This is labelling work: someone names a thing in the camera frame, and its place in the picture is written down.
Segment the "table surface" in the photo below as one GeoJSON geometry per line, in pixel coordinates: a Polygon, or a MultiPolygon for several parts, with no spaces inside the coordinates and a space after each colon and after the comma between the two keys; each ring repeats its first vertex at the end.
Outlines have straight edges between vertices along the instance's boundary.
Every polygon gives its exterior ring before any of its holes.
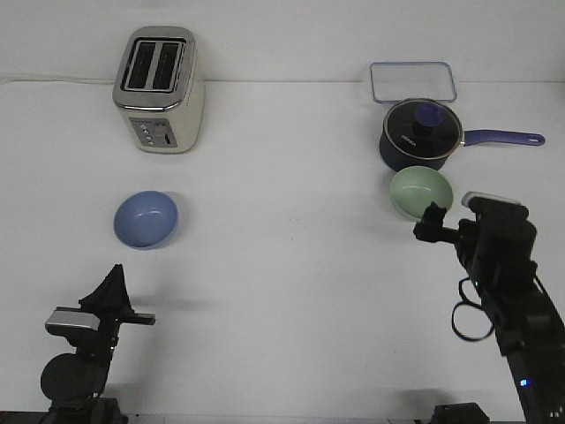
{"type": "MultiPolygon", "coordinates": [[[[565,85],[458,91],[465,129],[546,136],[542,148],[459,148],[441,172],[457,200],[472,190],[529,208],[532,258],[563,312],[565,85]]],[[[111,86],[1,86],[0,408],[47,409],[41,371],[72,348],[43,323],[122,263],[133,307],[157,318],[120,332],[105,395],[126,413],[402,419],[477,402],[521,420],[495,340],[451,331],[464,276],[453,247],[418,242],[391,206],[385,113],[362,83],[208,82],[197,145],[155,155],[134,147],[111,86]],[[180,210],[160,249],[113,233],[142,190],[180,210]]],[[[446,224],[464,217],[457,202],[446,224]]],[[[479,312],[460,323],[487,328],[479,312]]]]}

